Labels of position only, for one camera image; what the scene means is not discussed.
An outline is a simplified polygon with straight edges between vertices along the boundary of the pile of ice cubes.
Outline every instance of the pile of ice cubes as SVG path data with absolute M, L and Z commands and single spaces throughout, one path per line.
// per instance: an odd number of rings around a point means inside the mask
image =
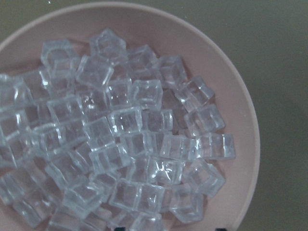
M 0 197 L 48 231 L 163 231 L 190 223 L 225 179 L 209 160 L 235 157 L 200 76 L 180 56 L 127 49 L 105 29 L 80 58 L 64 40 L 43 66 L 0 75 Z

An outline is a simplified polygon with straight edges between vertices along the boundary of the bowl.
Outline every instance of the bowl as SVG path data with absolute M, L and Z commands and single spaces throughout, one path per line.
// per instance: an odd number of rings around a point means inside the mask
M 257 117 L 247 88 L 221 49 L 187 22 L 154 8 L 121 2 L 87 3 L 40 17 L 0 44 L 0 72 L 11 75 L 39 65 L 42 44 L 69 38 L 79 52 L 89 38 L 109 27 L 128 46 L 149 44 L 158 55 L 182 56 L 189 76 L 201 75 L 214 90 L 215 103 L 226 122 L 224 133 L 233 134 L 237 157 L 219 161 L 226 183 L 208 199 L 204 219 L 182 225 L 166 220 L 171 231 L 236 230 L 251 202 L 259 169 L 260 140 Z M 0 204 L 0 230 L 31 231 L 11 208 Z

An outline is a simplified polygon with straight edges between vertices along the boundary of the transparent cube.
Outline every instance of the transparent cube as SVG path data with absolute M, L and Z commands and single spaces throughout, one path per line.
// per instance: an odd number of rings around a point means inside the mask
M 0 84 L 0 112 L 33 103 L 30 89 L 18 77 Z
M 178 160 L 151 156 L 148 163 L 149 181 L 163 184 L 180 184 L 185 163 Z
M 136 182 L 149 182 L 148 157 L 140 156 L 134 158 L 132 164 L 128 166 L 126 179 Z
M 83 129 L 88 137 L 89 146 L 92 150 L 97 150 L 115 143 L 106 117 L 87 123 Z
M 48 123 L 32 130 L 34 146 L 43 151 L 44 158 L 51 159 L 65 143 L 65 128 Z
M 54 211 L 55 205 L 36 189 L 27 194 L 23 199 L 13 203 L 17 211 L 32 228 L 37 227 Z
M 130 231 L 164 231 L 164 224 L 160 214 L 149 215 L 140 213 L 131 225 Z
M 49 162 L 45 167 L 45 171 L 53 178 L 61 190 L 69 186 L 82 174 L 81 169 L 75 166 L 71 157 L 66 153 L 59 154 L 59 158 Z
M 102 185 L 82 176 L 65 189 L 62 204 L 74 211 L 79 218 L 84 219 L 107 199 Z
M 225 123 L 214 104 L 189 112 L 184 119 L 192 136 L 215 132 L 225 127 Z
M 120 178 L 120 173 L 118 172 L 109 172 L 106 174 L 99 174 L 94 175 L 90 174 L 89 179 L 93 181 L 97 185 L 101 185 L 104 188 L 104 195 L 105 198 L 109 198 L 109 196 L 112 193 L 112 190 L 117 182 L 117 180 Z
M 71 119 L 62 123 L 65 129 L 66 146 L 72 148 L 87 140 L 87 135 L 83 130 L 85 121 L 82 118 Z
M 106 88 L 106 95 L 110 109 L 120 109 L 131 106 L 129 93 L 131 91 L 131 79 L 110 81 Z
M 115 136 L 141 131 L 141 108 L 131 107 L 115 110 L 108 115 L 108 120 Z
M 56 209 L 49 221 L 47 231 L 76 231 L 78 230 L 80 219 L 77 214 L 66 206 Z
M 158 78 L 163 88 L 177 89 L 179 84 L 187 80 L 185 68 L 180 56 L 161 56 L 154 64 L 158 69 Z
M 151 132 L 152 142 L 153 142 L 153 153 L 152 155 L 159 156 L 160 150 L 162 148 L 163 140 L 165 135 L 172 135 L 170 131 L 164 132 Z
M 80 57 L 67 39 L 50 40 L 43 44 L 41 61 L 48 69 L 76 70 Z
M 196 152 L 199 157 L 210 160 L 235 158 L 233 136 L 231 134 L 207 133 L 196 138 Z
M 132 157 L 148 155 L 153 152 L 153 141 L 149 131 L 122 134 L 120 142 L 125 146 L 128 155 Z
M 160 156 L 181 161 L 196 159 L 195 140 L 185 136 L 165 135 Z
M 109 113 L 104 91 L 90 88 L 79 90 L 76 94 L 81 98 L 82 108 L 88 121 L 94 121 Z
M 142 109 L 161 109 L 163 89 L 160 80 L 136 80 L 130 95 L 133 103 Z
M 184 170 L 182 181 L 188 183 L 195 192 L 213 197 L 226 180 L 212 164 L 198 159 Z
M 93 170 L 96 175 L 128 166 L 131 158 L 120 144 L 111 144 L 90 153 Z
M 101 207 L 91 212 L 80 224 L 80 231 L 102 231 L 107 228 L 111 212 Z
M 129 229 L 131 225 L 134 223 L 135 219 L 138 216 L 138 212 L 131 212 L 131 211 L 125 211 L 122 210 L 118 215 L 113 217 L 109 222 L 108 222 L 108 227 L 111 230 L 114 230 L 115 228 L 118 227 L 125 227 Z
M 205 85 L 201 76 L 193 77 L 189 82 L 183 84 L 180 90 L 187 96 L 195 108 L 206 105 L 214 96 L 214 92 Z
M 17 135 L 0 144 L 0 168 L 18 167 L 34 156 L 28 133 Z
M 162 207 L 164 192 L 165 189 L 161 186 L 142 183 L 136 210 L 150 214 L 159 213 Z
M 126 179 L 120 179 L 116 183 L 109 203 L 124 210 L 136 210 L 140 195 L 140 185 Z
M 84 115 L 81 99 L 75 95 L 48 101 L 47 106 L 54 122 L 61 123 Z
M 59 206 L 62 203 L 63 192 L 51 177 L 48 176 L 42 183 L 40 183 L 39 188 L 45 197 L 55 205 Z
M 113 71 L 106 59 L 98 55 L 84 55 L 76 73 L 76 81 L 101 90 L 108 83 Z
M 65 97 L 74 93 L 75 89 L 75 71 L 64 70 L 54 73 L 48 70 L 42 70 L 41 73 L 46 89 L 52 99 Z
M 142 111 L 143 129 L 162 132 L 171 131 L 173 125 L 173 114 L 171 109 L 161 111 Z
M 10 205 L 37 187 L 30 174 L 24 168 L 18 168 L 0 178 L 0 197 L 5 205 Z
M 179 105 L 181 105 L 181 103 L 175 97 L 173 90 L 165 89 L 163 91 L 162 108 L 163 109 L 172 109 L 172 108 L 179 106 Z
M 183 223 L 201 221 L 203 219 L 203 195 L 195 193 L 188 184 L 172 187 L 170 211 Z
M 149 69 L 156 61 L 156 54 L 149 45 L 128 50 L 128 62 L 137 78 L 147 76 Z
M 45 71 L 43 67 L 40 67 L 18 76 L 23 79 L 35 101 L 48 100 L 51 98 L 49 93 L 49 82 L 43 77 Z
M 114 66 L 114 72 L 110 80 L 131 79 L 133 77 L 134 71 L 131 69 L 128 62 L 122 62 Z
M 112 65 L 127 60 L 126 42 L 107 28 L 90 39 L 91 54 L 108 59 Z
M 24 110 L 10 111 L 0 115 L 0 143 L 28 131 L 30 127 Z

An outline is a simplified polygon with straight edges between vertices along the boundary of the black object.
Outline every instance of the black object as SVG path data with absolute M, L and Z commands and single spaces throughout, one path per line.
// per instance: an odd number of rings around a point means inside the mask
M 118 227 L 118 228 L 115 228 L 115 231 L 125 231 L 125 227 Z

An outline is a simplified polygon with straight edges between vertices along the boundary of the table surface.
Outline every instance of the table surface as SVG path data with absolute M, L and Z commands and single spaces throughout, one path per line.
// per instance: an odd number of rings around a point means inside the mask
M 0 0 L 0 42 L 29 21 L 86 0 Z M 239 231 L 308 227 L 308 1 L 131 0 L 208 35 L 240 72 L 261 137 L 256 191 Z

